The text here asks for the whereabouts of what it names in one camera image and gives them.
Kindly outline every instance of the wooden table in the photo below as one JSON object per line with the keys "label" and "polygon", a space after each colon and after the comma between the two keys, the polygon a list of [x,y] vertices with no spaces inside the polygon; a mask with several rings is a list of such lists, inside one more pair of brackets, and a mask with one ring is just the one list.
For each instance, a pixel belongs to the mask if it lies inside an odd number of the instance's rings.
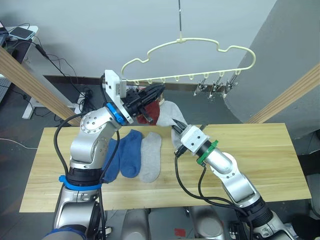
{"label": "wooden table", "polygon": [[[102,186],[106,210],[207,204],[185,194],[177,182],[170,127],[125,126],[119,131],[120,137],[123,138],[130,129],[138,130],[144,136],[149,132],[161,135],[161,172],[152,183],[143,183],[139,177],[125,178],[119,173],[114,182]],[[45,128],[43,131],[20,212],[53,212],[55,209],[61,187],[58,177],[64,173],[54,149],[55,130]],[[59,134],[58,145],[66,161],[70,158],[70,146],[78,131],[78,127],[66,127]],[[218,147],[222,151],[235,157],[240,171],[249,177],[265,201],[311,198],[285,124],[209,125],[204,132],[212,141],[219,140]],[[183,183],[196,194],[202,167],[190,152],[181,156],[178,162]],[[205,174],[202,186],[205,196],[227,197],[220,180],[210,170]]]}

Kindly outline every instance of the gray floor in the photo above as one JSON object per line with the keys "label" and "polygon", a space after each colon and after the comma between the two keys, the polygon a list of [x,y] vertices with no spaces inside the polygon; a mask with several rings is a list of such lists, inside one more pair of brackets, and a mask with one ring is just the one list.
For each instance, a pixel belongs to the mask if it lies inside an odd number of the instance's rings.
{"label": "gray floor", "polygon": [[[77,99],[78,94],[71,86],[56,84],[56,87],[73,102]],[[94,90],[92,101],[100,107],[103,101],[99,87],[90,87]],[[193,97],[191,92],[167,90],[165,98],[180,107],[190,124],[240,123],[227,109],[220,95],[208,100],[203,95]],[[22,96],[12,91],[7,92],[0,103],[0,138],[9,138],[28,147],[37,147],[43,128],[57,126],[59,122],[54,120],[52,113],[46,117],[33,115],[30,120],[21,119],[27,104]],[[47,110],[39,108],[36,112],[44,114]],[[0,239],[41,239],[51,230],[53,213],[19,213],[35,153],[35,150],[26,150],[14,143],[0,141]],[[295,213],[308,213],[307,200],[272,202],[269,205],[284,222],[289,222]],[[216,211],[227,229],[228,222],[235,219],[234,213],[219,208]],[[108,213],[107,225],[113,227],[113,233],[108,239],[119,239],[124,214],[125,210]],[[183,228],[187,237],[193,237],[192,223],[182,207],[152,209],[150,230],[153,240],[176,238],[174,228]]]}

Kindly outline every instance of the blue ring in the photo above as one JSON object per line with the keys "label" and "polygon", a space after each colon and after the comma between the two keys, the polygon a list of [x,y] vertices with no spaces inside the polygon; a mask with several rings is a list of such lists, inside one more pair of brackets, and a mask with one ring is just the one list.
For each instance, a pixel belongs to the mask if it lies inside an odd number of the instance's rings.
{"label": "blue ring", "polygon": [[117,110],[114,108],[114,106],[112,106],[112,104],[109,102],[106,104],[107,108],[112,112],[112,114],[115,116],[115,119],[118,123],[120,123],[121,125],[125,125],[125,120],[123,119],[123,117],[117,113]]}
{"label": "blue ring", "polygon": [[97,190],[100,189],[102,184],[98,184],[98,185],[94,185],[94,186],[75,186],[70,184],[65,175],[61,175],[59,177],[59,182],[64,183],[64,185],[71,190],[75,190],[75,191],[89,191],[89,190]]}

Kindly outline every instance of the clothes hanger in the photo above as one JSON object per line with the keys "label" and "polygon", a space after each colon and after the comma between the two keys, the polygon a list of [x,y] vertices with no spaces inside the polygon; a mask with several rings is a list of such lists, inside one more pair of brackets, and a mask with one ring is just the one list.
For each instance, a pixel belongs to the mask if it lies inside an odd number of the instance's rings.
{"label": "clothes hanger", "polygon": [[[231,45],[227,49],[221,49],[220,48],[220,43],[217,40],[210,39],[210,38],[201,38],[201,37],[182,37],[182,23],[181,23],[181,4],[180,0],[178,0],[179,4],[179,28],[180,28],[180,37],[175,40],[175,41],[170,41],[166,42],[164,44],[158,45],[152,49],[150,49],[146,55],[147,59],[141,60],[140,58],[134,58],[127,63],[125,63],[122,68],[121,68],[121,74],[122,78],[126,79],[128,82],[135,82],[135,84],[139,84],[140,81],[147,81],[149,84],[151,84],[153,81],[160,80],[161,82],[165,83],[167,79],[175,79],[177,82],[180,80],[182,77],[189,77],[190,80],[193,80],[195,76],[203,75],[205,79],[209,77],[210,74],[215,74],[219,73],[219,75],[223,76],[227,72],[234,72],[234,75],[237,76],[241,73],[243,70],[248,70],[252,68],[255,63],[256,63],[256,54],[249,48],[244,47],[244,46],[238,46],[238,45]],[[188,41],[200,41],[200,42],[210,42],[214,43],[216,45],[216,50],[221,53],[226,53],[230,49],[240,49],[240,50],[245,50],[248,53],[252,55],[252,63],[249,66],[246,67],[238,67],[238,68],[232,68],[232,69],[224,69],[224,70],[214,70],[214,71],[206,71],[206,72],[196,72],[196,73],[187,73],[187,74],[179,74],[179,75],[169,75],[169,76],[158,76],[158,77],[148,77],[148,78],[138,78],[138,79],[127,79],[124,75],[125,69],[132,63],[134,62],[140,62],[142,64],[145,64],[150,61],[150,54],[158,49],[161,49],[163,47],[173,45],[173,44],[183,44]]]}

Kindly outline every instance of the white sock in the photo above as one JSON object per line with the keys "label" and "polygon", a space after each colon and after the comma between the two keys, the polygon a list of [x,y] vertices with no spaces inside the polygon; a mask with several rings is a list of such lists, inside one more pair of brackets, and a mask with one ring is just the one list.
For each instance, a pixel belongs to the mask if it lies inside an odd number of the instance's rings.
{"label": "white sock", "polygon": [[[187,124],[179,107],[172,101],[164,101],[160,105],[160,114],[156,125],[161,127],[171,127],[172,125],[176,125],[173,119]],[[178,147],[181,146],[180,137],[173,129],[171,129],[171,141],[175,149],[178,149]]]}
{"label": "white sock", "polygon": [[161,136],[149,132],[141,142],[141,169],[139,178],[144,183],[152,183],[161,170]]}

